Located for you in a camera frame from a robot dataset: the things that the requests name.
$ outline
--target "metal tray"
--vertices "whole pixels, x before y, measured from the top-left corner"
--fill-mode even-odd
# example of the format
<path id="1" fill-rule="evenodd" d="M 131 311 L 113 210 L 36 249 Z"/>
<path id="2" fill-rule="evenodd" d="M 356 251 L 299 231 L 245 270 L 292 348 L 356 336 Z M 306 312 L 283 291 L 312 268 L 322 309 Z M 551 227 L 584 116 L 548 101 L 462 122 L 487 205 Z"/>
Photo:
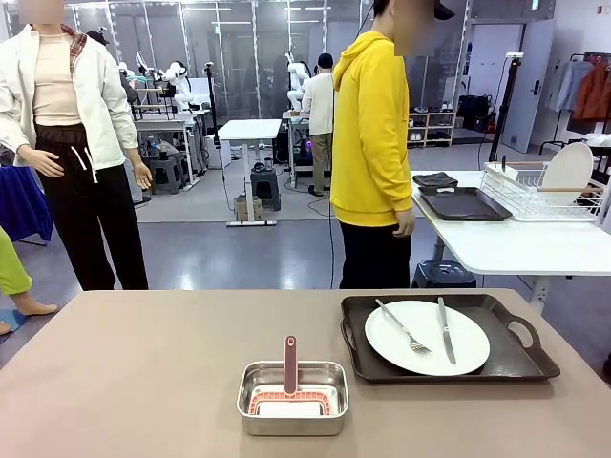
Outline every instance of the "metal tray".
<path id="1" fill-rule="evenodd" d="M 436 302 L 438 295 L 385 296 L 384 303 L 396 301 Z M 443 295 L 446 306 L 471 318 L 484 330 L 490 341 L 490 357 L 476 372 L 451 377 L 416 374 L 382 358 L 369 345 L 365 322 L 377 308 L 376 297 L 350 297 L 342 301 L 342 335 L 348 346 L 356 377 L 372 385 L 404 385 L 456 382 L 532 382 L 560 375 L 560 369 L 541 348 L 535 328 L 526 320 L 512 315 L 501 302 L 488 295 Z M 525 347 L 519 336 L 509 329 L 511 323 L 526 328 L 532 345 Z"/>
<path id="2" fill-rule="evenodd" d="M 478 188 L 453 188 L 453 192 L 441 193 L 434 188 L 419 189 L 422 199 L 445 221 L 504 221 L 512 215 Z"/>
<path id="3" fill-rule="evenodd" d="M 290 412 L 277 416 L 251 414 L 253 400 L 264 394 L 284 393 L 284 362 L 258 362 L 244 370 L 238 392 L 238 411 L 247 434 L 253 436 L 335 436 L 342 431 L 348 412 L 346 372 L 336 363 L 299 361 L 298 391 L 318 392 L 327 402 L 328 413 L 297 417 Z"/>

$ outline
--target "black trousers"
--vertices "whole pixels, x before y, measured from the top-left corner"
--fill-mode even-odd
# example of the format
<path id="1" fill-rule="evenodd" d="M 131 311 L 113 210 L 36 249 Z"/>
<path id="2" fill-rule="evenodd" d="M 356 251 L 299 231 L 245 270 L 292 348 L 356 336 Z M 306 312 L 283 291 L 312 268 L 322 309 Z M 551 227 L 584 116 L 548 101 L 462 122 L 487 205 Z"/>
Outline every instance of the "black trousers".
<path id="1" fill-rule="evenodd" d="M 398 239 L 384 227 L 352 226 L 340 222 L 344 235 L 344 274 L 341 289 L 410 287 L 411 237 Z"/>
<path id="2" fill-rule="evenodd" d="M 38 175 L 55 228 L 83 290 L 115 287 L 100 225 L 123 289 L 148 289 L 136 212 L 123 165 L 98 170 L 95 183 L 82 125 L 36 126 L 36 133 L 36 149 L 58 155 L 57 162 L 64 168 L 62 178 Z"/>

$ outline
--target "mannequin foot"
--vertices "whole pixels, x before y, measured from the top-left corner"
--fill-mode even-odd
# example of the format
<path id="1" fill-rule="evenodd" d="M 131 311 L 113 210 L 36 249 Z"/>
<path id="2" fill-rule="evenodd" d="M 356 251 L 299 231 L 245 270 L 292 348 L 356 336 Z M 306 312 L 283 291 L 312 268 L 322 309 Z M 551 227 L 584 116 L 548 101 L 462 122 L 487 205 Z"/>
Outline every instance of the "mannequin foot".
<path id="1" fill-rule="evenodd" d="M 33 298 L 30 293 L 13 294 L 15 307 L 22 315 L 48 315 L 57 311 L 57 305 L 45 305 Z"/>
<path id="2" fill-rule="evenodd" d="M 9 334 L 10 332 L 11 327 L 4 322 L 0 322 L 0 336 L 4 336 L 5 334 Z"/>

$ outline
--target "person in white shirt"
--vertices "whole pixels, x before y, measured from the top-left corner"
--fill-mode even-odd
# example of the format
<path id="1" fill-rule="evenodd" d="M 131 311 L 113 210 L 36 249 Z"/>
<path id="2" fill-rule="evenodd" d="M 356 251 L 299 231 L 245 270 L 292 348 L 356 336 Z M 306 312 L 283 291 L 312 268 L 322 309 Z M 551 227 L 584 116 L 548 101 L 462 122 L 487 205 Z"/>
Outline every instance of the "person in white shirt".
<path id="1" fill-rule="evenodd" d="M 318 74 L 305 84 L 302 106 L 309 113 L 309 134 L 314 156 L 314 184 L 309 193 L 321 197 L 325 190 L 325 165 L 331 160 L 333 144 L 333 57 L 323 53 L 318 58 Z"/>

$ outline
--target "drawstring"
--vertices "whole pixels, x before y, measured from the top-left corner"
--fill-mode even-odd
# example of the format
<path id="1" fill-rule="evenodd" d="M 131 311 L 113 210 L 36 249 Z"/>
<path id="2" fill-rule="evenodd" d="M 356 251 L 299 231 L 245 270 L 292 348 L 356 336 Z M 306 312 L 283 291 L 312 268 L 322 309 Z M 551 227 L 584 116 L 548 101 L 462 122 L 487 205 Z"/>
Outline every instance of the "drawstring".
<path id="1" fill-rule="evenodd" d="M 73 153 L 76 155 L 76 158 L 78 159 L 78 162 L 80 162 L 80 166 L 83 168 L 83 170 L 87 170 L 85 162 L 83 162 L 83 159 L 80 158 L 80 154 L 78 153 L 76 148 L 74 146 L 71 146 L 70 149 L 73 150 Z M 94 161 L 92 160 L 92 156 L 89 154 L 89 150 L 87 149 L 87 147 L 85 147 L 85 156 L 87 156 L 87 158 L 89 159 L 89 163 L 92 166 L 92 175 L 94 176 L 94 183 L 97 184 L 97 173 L 95 172 Z"/>

